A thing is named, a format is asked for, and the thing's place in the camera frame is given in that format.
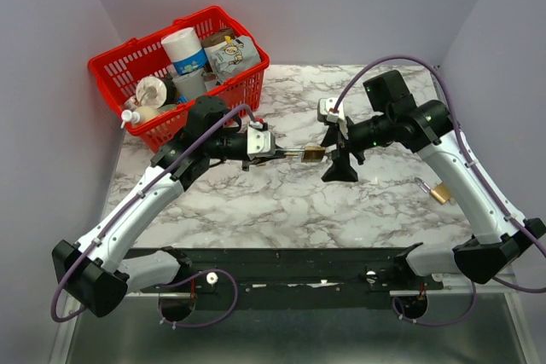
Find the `brass padlock long shackle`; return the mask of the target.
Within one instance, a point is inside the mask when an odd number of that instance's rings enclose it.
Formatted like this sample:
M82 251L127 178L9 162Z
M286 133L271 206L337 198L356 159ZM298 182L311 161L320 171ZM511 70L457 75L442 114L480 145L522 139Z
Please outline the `brass padlock long shackle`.
M278 148L276 154L281 157L299 158L302 163L320 163L326 156L325 147L302 147L302 148Z

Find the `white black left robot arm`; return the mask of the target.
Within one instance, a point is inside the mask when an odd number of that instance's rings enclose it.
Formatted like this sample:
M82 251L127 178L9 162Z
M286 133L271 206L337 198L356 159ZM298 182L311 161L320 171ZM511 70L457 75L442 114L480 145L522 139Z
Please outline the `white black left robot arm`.
M58 285L49 311L53 321L75 316L58 315L62 292L78 300L82 310L103 317L128 292L154 285L178 292L188 284L188 269L170 251L135 262L125 256L148 225L208 171L211 160L250 165L274 157L275 137L263 119L252 115L247 130L241 130L239 114L249 110L246 104L229 109L219 97L197 98L185 126L161 146L114 210L75 242L61 240L55 245L52 260Z

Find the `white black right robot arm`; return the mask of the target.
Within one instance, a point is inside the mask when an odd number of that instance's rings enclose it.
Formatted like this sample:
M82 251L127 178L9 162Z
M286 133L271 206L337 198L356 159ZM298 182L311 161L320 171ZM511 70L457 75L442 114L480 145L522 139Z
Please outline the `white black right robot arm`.
M334 98L317 103L317 119L328 126L323 147L332 147L324 182L356 182L351 158L359 164L366 150L394 142L417 154L440 178L473 231L458 246L417 244L404 251L392 268L394 282L410 289L430 274L463 274L485 284L545 234L538 218L525 217L486 174L465 136L457 133L447 106L437 100L416 104L402 74L384 72L364 83L375 115L359 123Z

